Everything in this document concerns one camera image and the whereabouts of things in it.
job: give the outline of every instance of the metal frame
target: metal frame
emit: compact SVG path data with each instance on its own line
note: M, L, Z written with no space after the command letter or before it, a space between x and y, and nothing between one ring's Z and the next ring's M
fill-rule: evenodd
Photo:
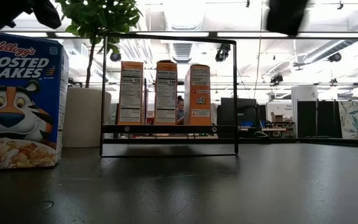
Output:
M206 42L217 44L231 44L233 54L233 94L234 94L234 124L233 126L146 126L146 125L106 125L104 124L104 99L106 91L106 83L102 83L102 106L101 106L101 135L99 155L101 157L137 157L137 156L105 156L103 155L104 144L234 144L234 152L227 154L190 154L180 156L236 156L239 152L239 133L237 125L237 45L234 40L209 39L199 37L171 37L158 35L137 35L137 34L108 34L104 37L103 50L103 80L106 78L106 60L107 60L107 38L118 37L121 39L152 39L152 40L180 40L190 42ZM233 134L234 139L104 139L105 133L226 133Z

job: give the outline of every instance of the ceiling duct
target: ceiling duct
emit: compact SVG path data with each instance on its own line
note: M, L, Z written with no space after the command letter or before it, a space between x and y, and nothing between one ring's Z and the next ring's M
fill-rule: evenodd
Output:
M204 22L205 2L202 1L169 1L164 3L164 17L167 31L200 31ZM188 63L192 58L194 43L172 43L170 52L177 63Z
M356 25L351 32L358 32L358 25ZM326 57L329 57L336 52L358 42L358 40L332 40L327 44L324 44L312 53L307 54L303 61L304 63L314 63Z

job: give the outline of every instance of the dark table surface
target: dark table surface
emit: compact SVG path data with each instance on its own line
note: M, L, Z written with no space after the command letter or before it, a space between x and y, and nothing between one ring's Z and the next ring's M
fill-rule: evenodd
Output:
M239 156L0 170L0 223L358 223L358 148L241 145Z

